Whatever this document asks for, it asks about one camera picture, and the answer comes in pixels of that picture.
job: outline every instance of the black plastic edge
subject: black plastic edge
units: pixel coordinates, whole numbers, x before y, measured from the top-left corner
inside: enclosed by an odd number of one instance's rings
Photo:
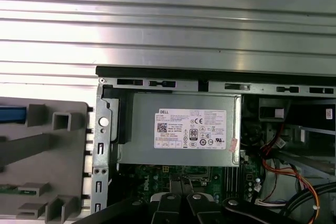
[[[112,78],[150,78],[207,80],[230,82],[256,82],[277,84],[302,84],[314,86],[336,86],[336,77],[304,76],[295,74],[247,73],[213,70],[160,69],[97,66],[96,74]]]

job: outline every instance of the wire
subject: wire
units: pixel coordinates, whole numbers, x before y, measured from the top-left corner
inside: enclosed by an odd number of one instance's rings
[[[261,199],[256,199],[256,205],[267,207],[267,208],[282,208],[286,205],[286,202],[283,201],[275,201],[275,202],[264,202]]]
[[[315,189],[313,188],[313,186],[304,178],[302,177],[295,168],[282,168],[282,169],[275,169],[271,166],[269,166],[266,163],[266,160],[263,160],[263,165],[265,167],[266,170],[276,173],[276,174],[282,174],[282,175],[295,175],[300,181],[302,181],[307,187],[308,190],[312,193],[314,200],[315,200],[315,205],[317,207],[317,209],[314,211],[314,214],[312,216],[312,218],[310,218],[308,224],[312,224],[314,222],[314,220],[317,219],[318,215],[319,215],[319,211],[320,211],[320,200],[319,197],[315,191]]]
[[[336,182],[316,185],[314,186],[316,193],[318,195],[322,195],[324,193],[328,193],[331,191],[336,191]],[[307,200],[311,199],[312,195],[310,191],[306,188],[303,191],[295,194],[285,205],[285,207],[280,211],[281,215],[289,216],[291,212],[293,212],[298,206],[306,202]]]
[[[277,188],[277,182],[278,182],[278,174],[275,174],[275,182],[274,182],[274,187],[273,187],[273,190],[271,191],[271,193],[269,195],[266,196],[265,199],[263,199],[262,201],[266,201],[267,199],[269,199],[272,194],[274,193],[275,189]]]
[[[270,151],[272,150],[274,144],[276,143],[276,141],[277,141],[278,138],[280,137],[280,135],[281,135],[281,133],[282,133],[283,130],[284,130],[284,124],[281,124],[280,129],[277,131],[277,133],[275,134],[274,138],[273,138],[270,142],[264,144],[264,145],[260,148],[261,153],[262,153],[265,157],[268,156],[268,154],[269,154]]]

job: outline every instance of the ribbed metal sheet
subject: ribbed metal sheet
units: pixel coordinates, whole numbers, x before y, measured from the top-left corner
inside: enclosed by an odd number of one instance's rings
[[[107,64],[336,74],[336,0],[0,0],[0,8],[0,81],[14,72],[91,85],[95,65]]]

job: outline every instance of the white label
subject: white label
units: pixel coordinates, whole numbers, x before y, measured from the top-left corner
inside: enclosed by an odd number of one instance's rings
[[[260,182],[256,183],[255,186],[254,186],[254,191],[260,192],[261,188],[262,188],[261,183]]]
[[[225,110],[159,109],[155,114],[155,148],[226,148]]]
[[[332,109],[326,109],[326,117],[327,120],[332,120]]]
[[[275,142],[275,145],[282,149],[285,146],[286,142],[282,138],[278,138]]]
[[[285,117],[285,110],[284,109],[275,109],[275,118],[284,118]]]

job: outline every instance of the qr code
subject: qr code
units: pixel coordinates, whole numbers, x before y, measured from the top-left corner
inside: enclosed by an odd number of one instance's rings
[[[166,123],[158,123],[157,132],[167,132],[167,124]]]

